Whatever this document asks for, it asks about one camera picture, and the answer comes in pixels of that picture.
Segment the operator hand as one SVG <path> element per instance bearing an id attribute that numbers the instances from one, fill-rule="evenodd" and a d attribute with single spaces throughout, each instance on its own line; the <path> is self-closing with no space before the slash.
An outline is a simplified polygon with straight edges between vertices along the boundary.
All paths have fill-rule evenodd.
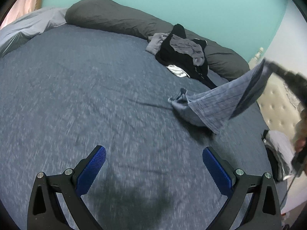
<path id="1" fill-rule="evenodd" d="M 306 145 L 306 109 L 301 114 L 301 120 L 295 126 L 294 146 L 298 153 L 303 150 Z"/>

